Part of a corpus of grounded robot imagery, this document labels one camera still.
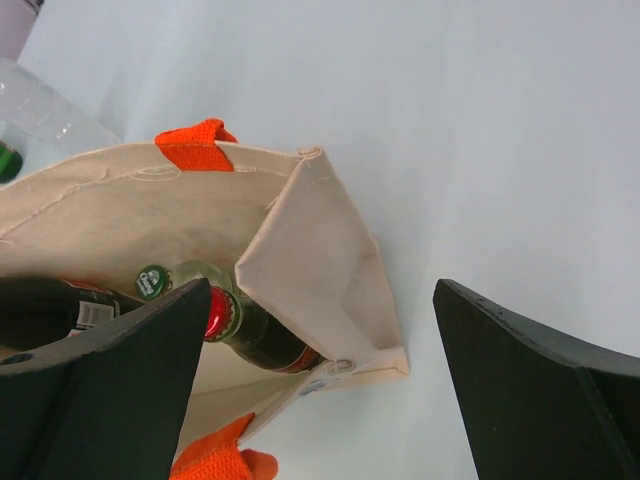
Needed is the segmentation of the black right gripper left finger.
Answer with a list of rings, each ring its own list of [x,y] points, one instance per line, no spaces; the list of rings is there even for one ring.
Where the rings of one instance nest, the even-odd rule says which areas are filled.
[[[211,294],[187,285],[1,363],[5,479],[166,479]]]

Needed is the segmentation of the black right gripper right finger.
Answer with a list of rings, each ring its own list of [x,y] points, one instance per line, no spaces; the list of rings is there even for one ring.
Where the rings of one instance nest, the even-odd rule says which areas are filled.
[[[453,280],[433,305],[479,478],[638,478],[638,358]]]

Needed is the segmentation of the clear glass bottle green cap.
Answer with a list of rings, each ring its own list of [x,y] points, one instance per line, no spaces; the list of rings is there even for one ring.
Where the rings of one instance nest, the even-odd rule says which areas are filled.
[[[142,300],[151,301],[194,279],[202,278],[229,292],[237,291],[235,280],[229,272],[202,261],[187,261],[172,267],[148,265],[138,273],[135,286]]]

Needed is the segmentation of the glass cola bottle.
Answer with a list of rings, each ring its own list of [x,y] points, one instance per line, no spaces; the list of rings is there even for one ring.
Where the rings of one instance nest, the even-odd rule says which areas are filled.
[[[261,369],[294,374],[313,370],[325,358],[249,297],[211,287],[204,340],[223,343]]]

